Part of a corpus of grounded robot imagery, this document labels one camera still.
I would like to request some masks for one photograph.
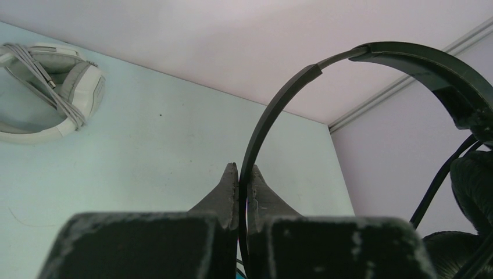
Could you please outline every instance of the black ear cushion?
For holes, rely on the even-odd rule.
[[[452,279],[481,245],[477,235],[460,231],[441,231],[423,238],[439,279]],[[493,262],[476,278],[493,278]]]
[[[493,153],[474,151],[454,160],[450,177],[462,213],[486,237],[493,226]]]

